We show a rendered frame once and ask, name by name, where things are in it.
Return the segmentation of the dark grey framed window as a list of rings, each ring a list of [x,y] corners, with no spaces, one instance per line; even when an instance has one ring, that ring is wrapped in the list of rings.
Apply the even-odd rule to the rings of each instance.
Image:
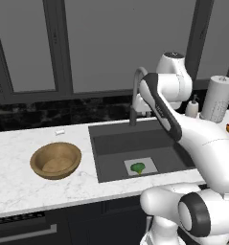
[[[165,52],[229,77],[229,0],[0,0],[0,102],[129,95]]]

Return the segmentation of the brown wooden bowl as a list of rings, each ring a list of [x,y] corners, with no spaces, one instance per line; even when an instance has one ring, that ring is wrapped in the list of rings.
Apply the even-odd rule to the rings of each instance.
[[[59,180],[71,175],[80,161],[81,152],[75,145],[58,142],[39,148],[32,155],[30,166],[44,179]]]

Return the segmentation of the black dishwasher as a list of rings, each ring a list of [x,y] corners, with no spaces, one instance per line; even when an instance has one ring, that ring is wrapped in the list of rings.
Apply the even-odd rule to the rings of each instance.
[[[67,219],[62,209],[0,217],[0,237],[47,230],[52,224],[57,224],[55,234],[4,242],[0,245],[72,245]]]

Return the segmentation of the green broccoli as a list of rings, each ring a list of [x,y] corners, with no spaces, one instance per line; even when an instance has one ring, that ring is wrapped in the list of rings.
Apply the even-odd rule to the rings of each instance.
[[[138,174],[141,174],[145,168],[146,166],[143,163],[135,163],[130,166],[130,170]]]

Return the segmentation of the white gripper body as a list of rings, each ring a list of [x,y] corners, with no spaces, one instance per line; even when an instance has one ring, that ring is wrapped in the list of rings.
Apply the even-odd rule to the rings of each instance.
[[[143,100],[140,94],[136,95],[133,102],[133,108],[137,113],[150,112],[149,105]]]

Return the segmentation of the grey sink tap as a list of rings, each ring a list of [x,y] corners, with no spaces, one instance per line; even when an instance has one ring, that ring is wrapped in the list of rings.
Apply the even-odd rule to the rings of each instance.
[[[148,71],[144,67],[139,67],[136,69],[134,74],[134,80],[133,80],[133,94],[132,94],[132,103],[130,105],[130,116],[129,116],[129,125],[135,126],[136,125],[136,118],[138,114],[141,114],[143,116],[146,115],[146,113],[137,113],[133,108],[133,102],[138,93],[138,87],[140,84],[139,77],[144,77]]]

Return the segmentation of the white paper towel roll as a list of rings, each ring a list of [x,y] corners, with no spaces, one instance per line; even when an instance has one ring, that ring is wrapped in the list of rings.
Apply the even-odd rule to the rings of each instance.
[[[199,117],[221,123],[229,105],[229,77],[212,76]]]

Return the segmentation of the dark grey sink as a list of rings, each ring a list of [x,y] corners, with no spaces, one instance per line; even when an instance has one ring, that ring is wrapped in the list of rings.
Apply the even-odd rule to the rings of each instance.
[[[184,148],[175,142],[157,120],[93,125],[88,127],[100,183],[194,169]],[[158,172],[129,176],[125,160],[150,157]]]

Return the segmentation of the dark cupboard door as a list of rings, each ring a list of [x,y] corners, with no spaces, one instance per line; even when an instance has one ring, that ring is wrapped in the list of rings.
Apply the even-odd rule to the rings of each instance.
[[[67,208],[66,216],[73,245],[140,245],[146,230],[139,195]]]

